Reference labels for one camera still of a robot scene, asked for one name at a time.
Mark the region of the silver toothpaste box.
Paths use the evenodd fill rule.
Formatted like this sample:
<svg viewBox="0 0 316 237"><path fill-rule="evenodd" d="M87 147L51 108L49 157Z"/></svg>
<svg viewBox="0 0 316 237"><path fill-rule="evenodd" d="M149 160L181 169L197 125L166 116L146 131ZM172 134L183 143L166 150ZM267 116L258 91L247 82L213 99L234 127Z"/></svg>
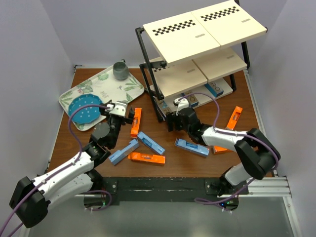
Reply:
<svg viewBox="0 0 316 237"><path fill-rule="evenodd" d="M199 105L198 99L195 97L195 95L193 95L193 92L191 90L184 92L181 95L186 96L186 99L188 100L191 108L197 107Z"/></svg>
<svg viewBox="0 0 316 237"><path fill-rule="evenodd" d="M158 100L157 98L154 98L156 105L158 106L158 111L160 112L162 119L166 120L166 115L168 113L172 113L176 111L176 107L173 105L169 105L164 100Z"/></svg>
<svg viewBox="0 0 316 237"><path fill-rule="evenodd" d="M204 85L207 90L216 98L224 93L224 90L215 82L210 82Z"/></svg>

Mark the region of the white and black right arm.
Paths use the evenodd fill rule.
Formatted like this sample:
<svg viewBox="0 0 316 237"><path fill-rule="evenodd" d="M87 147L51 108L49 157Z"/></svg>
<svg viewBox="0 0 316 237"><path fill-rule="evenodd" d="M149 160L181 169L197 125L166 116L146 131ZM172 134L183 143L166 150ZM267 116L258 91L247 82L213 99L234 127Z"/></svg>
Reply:
<svg viewBox="0 0 316 237"><path fill-rule="evenodd" d="M192 108L167 113L166 122L169 131L185 131L196 145L219 146L237 153L240 163L226 170L212 186L218 196L231 194L249 178L261 180L278 166L279 152L256 128L243 132L219 129L200 122Z"/></svg>

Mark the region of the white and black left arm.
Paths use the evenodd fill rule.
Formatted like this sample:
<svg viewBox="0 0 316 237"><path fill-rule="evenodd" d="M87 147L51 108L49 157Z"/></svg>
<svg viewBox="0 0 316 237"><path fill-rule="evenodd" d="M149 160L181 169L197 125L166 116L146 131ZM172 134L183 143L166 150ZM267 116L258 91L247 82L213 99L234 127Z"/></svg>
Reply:
<svg viewBox="0 0 316 237"><path fill-rule="evenodd" d="M132 124L135 113L127 111L127 105L121 102L90 104L81 109L86 108L98 108L101 115L106 116L106 122L97 125L88 144L80 146L73 158L54 170L33 179L25 176L18 181L9 206L26 228L40 223L58 202L80 193L101 191L102 176L95 168L111 155L121 126Z"/></svg>

